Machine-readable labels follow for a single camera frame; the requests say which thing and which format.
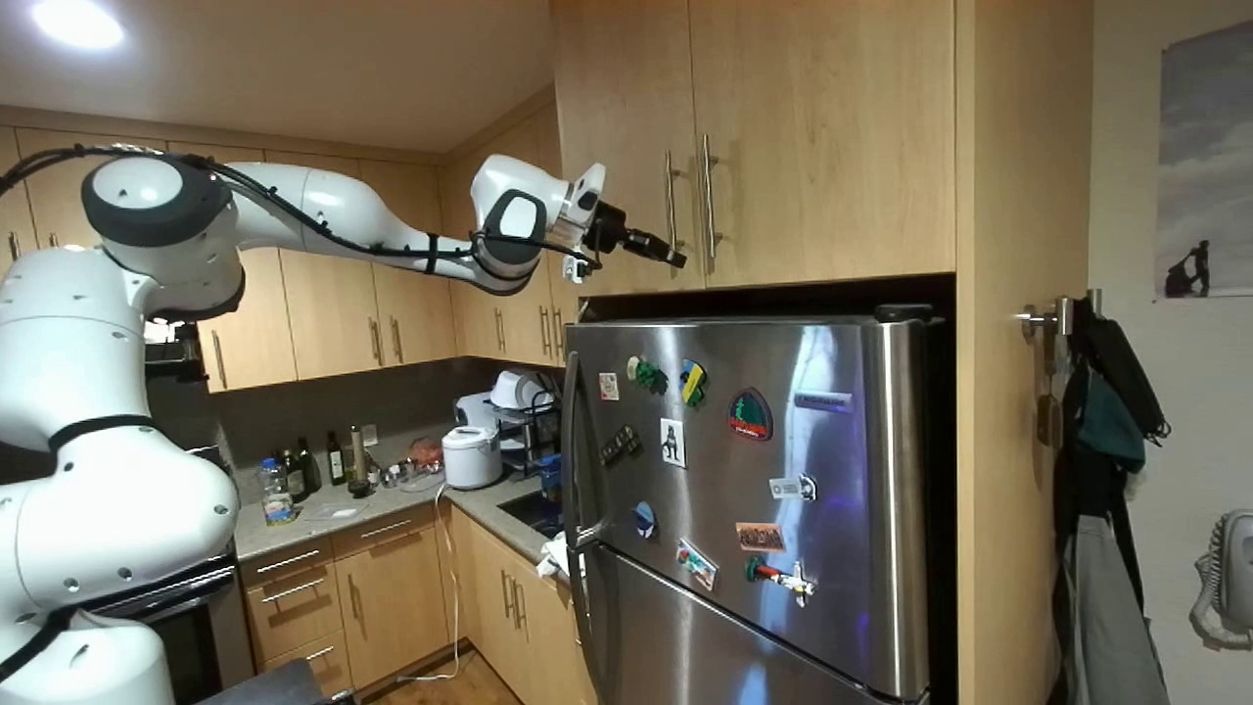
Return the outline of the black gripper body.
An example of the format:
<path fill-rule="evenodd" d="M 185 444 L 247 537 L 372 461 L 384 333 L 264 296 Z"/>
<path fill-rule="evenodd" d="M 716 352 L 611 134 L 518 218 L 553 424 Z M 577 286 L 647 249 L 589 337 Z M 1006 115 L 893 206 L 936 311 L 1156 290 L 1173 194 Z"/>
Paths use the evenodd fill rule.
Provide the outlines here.
<path fill-rule="evenodd" d="M 626 238 L 626 213 L 615 206 L 615 204 L 598 204 L 598 206 L 591 213 L 589 231 L 582 231 L 582 248 L 589 248 L 591 253 L 611 253 L 621 238 Z"/>

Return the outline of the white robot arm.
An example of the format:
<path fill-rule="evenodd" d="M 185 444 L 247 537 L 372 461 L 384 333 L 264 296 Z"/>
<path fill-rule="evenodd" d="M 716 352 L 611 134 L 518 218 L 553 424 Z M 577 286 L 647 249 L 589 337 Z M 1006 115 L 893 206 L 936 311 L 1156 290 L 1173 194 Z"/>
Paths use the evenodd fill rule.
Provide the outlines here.
<path fill-rule="evenodd" d="M 77 144 L 86 248 L 18 253 L 0 283 L 0 444 L 44 475 L 0 491 L 0 705 L 175 705 L 168 644 L 108 602 L 234 547 L 239 484 L 154 403 L 147 326 L 244 305 L 254 249 L 304 249 L 518 295 L 555 249 L 677 249 L 608 201 L 608 171 L 485 158 L 474 226 L 440 234 L 361 175 L 137 144 Z"/>

